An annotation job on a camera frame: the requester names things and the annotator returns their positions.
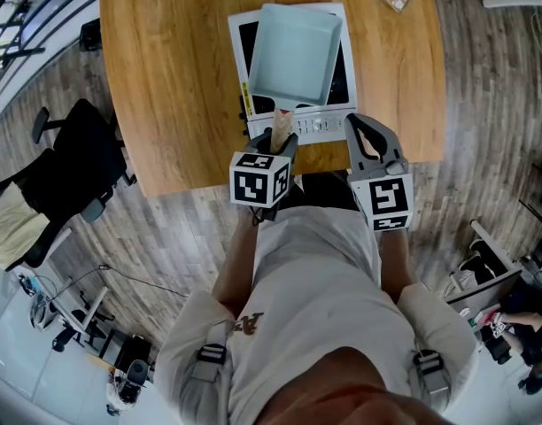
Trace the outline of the person's white shirt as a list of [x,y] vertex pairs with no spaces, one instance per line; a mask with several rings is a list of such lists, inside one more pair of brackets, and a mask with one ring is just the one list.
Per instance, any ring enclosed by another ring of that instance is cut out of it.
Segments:
[[391,300],[381,235],[359,212],[300,206],[258,227],[239,317],[196,290],[159,350],[154,384],[182,425],[253,425],[279,389],[343,347],[368,357],[386,390],[444,418],[476,371],[468,323],[418,281]]

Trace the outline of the person's black trousers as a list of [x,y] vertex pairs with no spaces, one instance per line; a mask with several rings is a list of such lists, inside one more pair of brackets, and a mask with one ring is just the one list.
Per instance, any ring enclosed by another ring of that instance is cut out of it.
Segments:
[[300,185],[293,184],[289,194],[281,200],[280,209],[315,206],[359,212],[348,175],[346,170],[302,174]]

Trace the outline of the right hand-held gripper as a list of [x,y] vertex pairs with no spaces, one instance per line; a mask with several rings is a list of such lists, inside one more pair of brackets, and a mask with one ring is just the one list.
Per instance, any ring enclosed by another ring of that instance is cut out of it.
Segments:
[[[374,232],[408,228],[414,213],[413,176],[402,158],[397,135],[378,120],[359,113],[345,117],[352,172],[348,182]],[[367,153],[367,140],[377,155]]]

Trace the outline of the black waste bin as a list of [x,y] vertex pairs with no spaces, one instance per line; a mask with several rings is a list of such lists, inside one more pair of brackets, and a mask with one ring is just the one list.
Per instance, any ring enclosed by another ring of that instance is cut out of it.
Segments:
[[103,49],[100,19],[94,19],[81,26],[79,49],[82,52]]

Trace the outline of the black office chair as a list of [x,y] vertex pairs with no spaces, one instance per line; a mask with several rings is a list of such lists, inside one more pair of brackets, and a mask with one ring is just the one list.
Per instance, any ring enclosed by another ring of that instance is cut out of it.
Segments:
[[128,174],[122,152],[125,144],[116,136],[116,127],[116,119],[105,120],[86,99],[78,100],[62,120],[51,120],[47,108],[38,112],[33,141],[40,142],[49,130],[57,130],[57,137],[33,162],[0,181],[0,196],[14,182],[27,203],[50,224],[33,247],[4,271],[22,264],[39,267],[70,219],[80,215],[87,222],[96,220],[118,181],[137,182]]

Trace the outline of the black metal railing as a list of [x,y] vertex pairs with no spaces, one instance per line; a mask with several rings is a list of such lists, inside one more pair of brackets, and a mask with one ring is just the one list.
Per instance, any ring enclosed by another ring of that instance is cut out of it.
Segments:
[[76,30],[68,25],[97,0],[0,0],[0,93],[29,61],[46,61]]

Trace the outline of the white induction cooktop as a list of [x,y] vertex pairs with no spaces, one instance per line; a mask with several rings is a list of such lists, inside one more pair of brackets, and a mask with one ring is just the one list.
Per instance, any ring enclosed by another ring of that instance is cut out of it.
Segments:
[[[299,105],[294,112],[292,129],[298,135],[298,143],[301,145],[343,141],[345,116],[358,110],[352,47],[345,8],[343,4],[334,2],[303,4],[302,6],[336,15],[342,19],[343,25],[328,102],[324,106]],[[258,10],[228,17],[236,70],[242,90],[240,118],[244,120],[251,139],[272,127],[275,107],[271,99],[254,96],[248,91],[248,78],[258,23]]]

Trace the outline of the white headset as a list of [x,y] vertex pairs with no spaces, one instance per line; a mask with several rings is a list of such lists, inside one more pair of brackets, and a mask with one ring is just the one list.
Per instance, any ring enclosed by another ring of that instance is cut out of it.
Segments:
[[33,296],[29,310],[29,321],[33,329],[44,331],[56,319],[58,309],[51,303],[43,292],[37,292]]

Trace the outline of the white desk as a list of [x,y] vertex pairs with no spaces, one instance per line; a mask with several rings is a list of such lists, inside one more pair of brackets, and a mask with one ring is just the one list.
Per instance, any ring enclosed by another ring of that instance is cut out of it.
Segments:
[[[19,286],[28,296],[32,298],[32,301],[33,296],[37,292],[43,292],[50,300],[58,298],[58,301],[62,305],[70,309],[82,308],[80,296],[75,297],[73,295],[73,286],[75,281],[72,279],[69,279],[67,282],[56,283],[50,277],[38,274],[35,270],[24,265],[15,267],[12,272],[18,278]],[[55,322],[60,322],[63,326],[63,323],[57,314],[57,317],[53,323],[44,331],[49,330]]]

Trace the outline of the black round appliance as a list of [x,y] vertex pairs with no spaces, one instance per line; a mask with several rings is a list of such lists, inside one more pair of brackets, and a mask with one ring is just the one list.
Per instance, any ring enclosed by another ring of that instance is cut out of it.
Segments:
[[127,372],[110,367],[106,383],[106,412],[118,416],[132,409],[139,399],[149,374],[149,365],[140,359],[134,360]]

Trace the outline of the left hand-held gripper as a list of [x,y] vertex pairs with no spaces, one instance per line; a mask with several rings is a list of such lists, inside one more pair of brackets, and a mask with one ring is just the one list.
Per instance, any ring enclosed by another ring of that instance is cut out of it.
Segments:
[[278,155],[271,153],[272,131],[251,139],[243,152],[236,151],[229,166],[230,200],[248,207],[259,221],[274,221],[281,200],[291,187],[291,170],[298,136],[290,134]]

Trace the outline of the light blue square pan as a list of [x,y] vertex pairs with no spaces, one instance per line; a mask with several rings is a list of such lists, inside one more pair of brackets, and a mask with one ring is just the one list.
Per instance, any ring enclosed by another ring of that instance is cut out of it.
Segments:
[[249,72],[249,92],[275,103],[270,152],[289,137],[297,106],[324,106],[337,62],[343,20],[337,15],[264,4]]

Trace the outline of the person's left forearm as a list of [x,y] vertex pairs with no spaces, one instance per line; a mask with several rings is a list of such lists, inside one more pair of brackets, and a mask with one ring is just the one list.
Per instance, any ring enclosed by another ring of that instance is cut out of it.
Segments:
[[235,318],[243,311],[252,292],[258,232],[252,212],[240,207],[236,230],[212,291],[212,296]]

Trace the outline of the person's right forearm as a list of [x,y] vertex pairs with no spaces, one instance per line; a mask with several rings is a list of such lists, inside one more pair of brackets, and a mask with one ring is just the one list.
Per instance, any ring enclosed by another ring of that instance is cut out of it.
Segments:
[[405,229],[383,232],[379,239],[382,290],[397,304],[403,290],[416,283],[410,267]]

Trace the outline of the black bag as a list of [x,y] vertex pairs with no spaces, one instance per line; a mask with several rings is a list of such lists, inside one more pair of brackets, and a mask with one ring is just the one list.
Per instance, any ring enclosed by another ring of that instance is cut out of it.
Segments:
[[458,269],[472,272],[477,284],[488,282],[506,272],[501,261],[483,239],[475,239],[469,248],[476,254],[462,261]]

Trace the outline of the cream cloth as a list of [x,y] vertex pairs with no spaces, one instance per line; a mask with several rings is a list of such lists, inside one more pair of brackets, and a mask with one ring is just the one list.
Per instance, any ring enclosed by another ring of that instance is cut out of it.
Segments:
[[33,209],[11,182],[0,196],[0,269],[6,270],[20,260],[49,224],[49,219]]

